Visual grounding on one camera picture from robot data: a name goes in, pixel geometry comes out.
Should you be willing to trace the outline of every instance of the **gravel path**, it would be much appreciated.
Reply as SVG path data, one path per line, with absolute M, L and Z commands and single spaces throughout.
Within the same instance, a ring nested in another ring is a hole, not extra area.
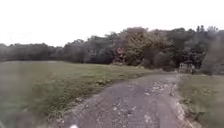
M 65 112 L 57 128 L 183 128 L 172 102 L 176 74 L 114 84 Z

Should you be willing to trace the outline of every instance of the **green grass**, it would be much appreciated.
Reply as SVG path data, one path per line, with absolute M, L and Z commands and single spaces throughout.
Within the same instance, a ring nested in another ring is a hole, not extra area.
M 224 127 L 224 76 L 188 76 L 179 87 L 189 116 L 204 128 Z
M 23 117 L 32 122 L 37 116 L 54 116 L 77 97 L 149 73 L 144 68 L 56 61 L 0 63 L 0 120 L 10 127 Z

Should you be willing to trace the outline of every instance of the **treeline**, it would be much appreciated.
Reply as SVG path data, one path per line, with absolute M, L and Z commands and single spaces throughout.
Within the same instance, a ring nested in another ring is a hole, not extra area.
M 147 68 L 178 67 L 190 63 L 200 68 L 216 27 L 196 30 L 127 28 L 104 37 L 75 40 L 64 47 L 46 44 L 0 44 L 0 61 L 63 60 L 76 63 L 142 65 Z

